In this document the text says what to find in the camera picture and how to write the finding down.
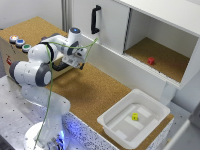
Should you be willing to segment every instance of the cork countertop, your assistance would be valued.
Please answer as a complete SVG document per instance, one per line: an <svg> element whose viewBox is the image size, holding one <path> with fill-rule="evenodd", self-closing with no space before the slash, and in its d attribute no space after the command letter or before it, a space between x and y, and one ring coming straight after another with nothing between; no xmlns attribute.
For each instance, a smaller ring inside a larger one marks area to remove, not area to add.
<svg viewBox="0 0 200 150"><path fill-rule="evenodd" d="M18 35L27 44L38 44L43 36L67 33L40 17L35 17L0 31L0 36L9 42L11 35ZM53 92L66 97L71 103L70 111L87 123L95 131L112 142L120 150L123 148L110 139L97 123L97 118L116 102L127 95L131 89L107 74L86 63L83 70L71 69L54 80ZM140 144L137 150L146 149L173 119L168 115L162 123Z"/></svg>
<svg viewBox="0 0 200 150"><path fill-rule="evenodd" d="M71 69L56 78L53 84L53 92L70 101L71 112L120 150L123 148L105 134L97 118L130 91L131 89L89 63L86 63L83 70ZM145 150L172 119L173 115L168 115L135 150Z"/></svg>

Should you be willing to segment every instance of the white sink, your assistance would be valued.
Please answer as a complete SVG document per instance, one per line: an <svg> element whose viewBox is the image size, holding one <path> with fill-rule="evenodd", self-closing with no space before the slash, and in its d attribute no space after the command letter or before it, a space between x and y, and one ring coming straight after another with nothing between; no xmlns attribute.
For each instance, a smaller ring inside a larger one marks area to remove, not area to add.
<svg viewBox="0 0 200 150"><path fill-rule="evenodd" d="M138 113L138 120L132 114ZM103 113L97 121L105 133L126 149L137 148L170 113L170 109L135 89Z"/></svg>

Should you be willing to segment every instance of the cardboard box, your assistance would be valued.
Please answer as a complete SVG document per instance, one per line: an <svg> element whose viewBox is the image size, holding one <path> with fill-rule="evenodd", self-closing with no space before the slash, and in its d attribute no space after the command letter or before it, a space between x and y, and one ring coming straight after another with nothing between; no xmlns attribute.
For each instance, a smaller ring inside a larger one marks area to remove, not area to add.
<svg viewBox="0 0 200 150"><path fill-rule="evenodd" d="M0 50L6 74L10 76L9 68L12 62L28 61L27 54L23 53L22 49L16 48L15 45L9 43L9 38L11 35L17 35L20 39L24 39L26 44L30 44L33 47L41 41L42 37L49 37L54 33L59 33L63 36L67 36L66 32L55 27L40 17L35 17L12 27L1 30ZM54 63L58 65L61 59L62 57L57 57ZM53 70L53 79L70 69L72 69L72 67L67 67L66 69L59 72Z"/></svg>

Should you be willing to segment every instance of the white wall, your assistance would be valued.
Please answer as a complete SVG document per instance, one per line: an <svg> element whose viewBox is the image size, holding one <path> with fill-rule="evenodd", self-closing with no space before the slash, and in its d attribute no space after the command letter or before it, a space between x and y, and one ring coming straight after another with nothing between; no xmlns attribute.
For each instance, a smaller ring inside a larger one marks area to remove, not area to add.
<svg viewBox="0 0 200 150"><path fill-rule="evenodd" d="M36 16L62 29L61 0L0 0L0 28Z"/></svg>
<svg viewBox="0 0 200 150"><path fill-rule="evenodd" d="M177 91L173 102L192 112L200 102L200 71L190 80L183 89Z"/></svg>

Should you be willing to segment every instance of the black handle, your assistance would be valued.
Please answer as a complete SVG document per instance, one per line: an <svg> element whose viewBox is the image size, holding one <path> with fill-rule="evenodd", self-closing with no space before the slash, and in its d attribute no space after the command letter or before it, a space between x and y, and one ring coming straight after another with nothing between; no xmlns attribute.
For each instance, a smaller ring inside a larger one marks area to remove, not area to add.
<svg viewBox="0 0 200 150"><path fill-rule="evenodd" d="M92 10L92 23L91 23L91 31L92 34L98 33L100 30L96 28L96 11L101 10L101 7L96 5L96 8Z"/></svg>

